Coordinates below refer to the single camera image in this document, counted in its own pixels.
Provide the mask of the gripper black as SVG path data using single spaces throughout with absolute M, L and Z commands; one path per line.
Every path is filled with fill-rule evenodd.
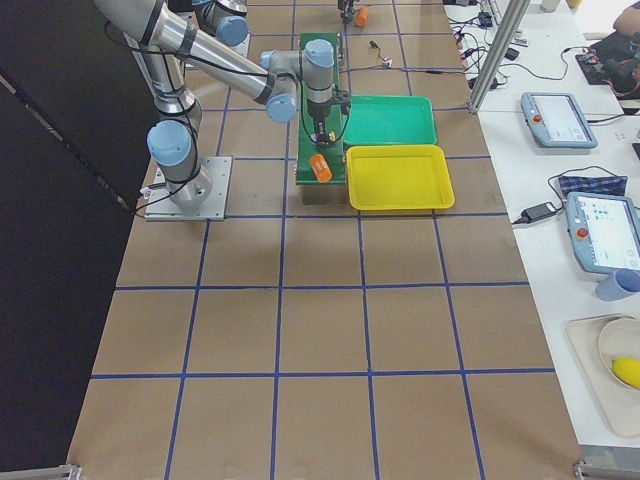
M 313 133 L 320 133 L 320 132 L 329 132 L 327 130 L 327 118 L 328 118 L 328 114 L 326 112 L 312 112 L 310 114 L 310 117 L 312 119 L 312 123 L 313 123 Z
M 352 20 L 356 14 L 354 4 L 356 0 L 338 0 L 337 8 L 342 20 Z

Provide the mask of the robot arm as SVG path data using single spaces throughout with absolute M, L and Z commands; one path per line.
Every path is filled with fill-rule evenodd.
M 246 0 L 193 0 L 192 7 L 201 30 L 247 56 L 250 32 Z
M 167 1 L 95 5 L 108 26 L 122 34 L 122 45 L 135 57 L 159 115 L 147 134 L 147 147 L 163 180 L 150 204 L 198 214 L 216 186 L 198 151 L 202 107 L 186 82 L 185 67 L 264 106 L 276 123 L 296 116 L 303 91 L 313 124 L 310 140 L 318 146 L 335 142 L 327 120 L 338 101 L 336 54 L 327 39 L 312 38 L 297 50 L 267 51 L 253 62 L 238 50 L 249 38 L 243 1 L 190 1 L 183 13 Z

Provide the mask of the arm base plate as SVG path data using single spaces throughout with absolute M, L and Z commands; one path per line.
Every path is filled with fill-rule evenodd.
M 228 46 L 220 39 L 199 30 L 194 37 L 186 59 L 198 68 L 211 68 L 240 75 L 248 72 L 248 40 L 239 45 Z
M 156 169 L 154 181 L 144 208 L 147 221 L 223 221 L 226 214 L 232 157 L 200 157 L 199 174 L 182 189 L 171 184 L 165 188 L 164 174 Z

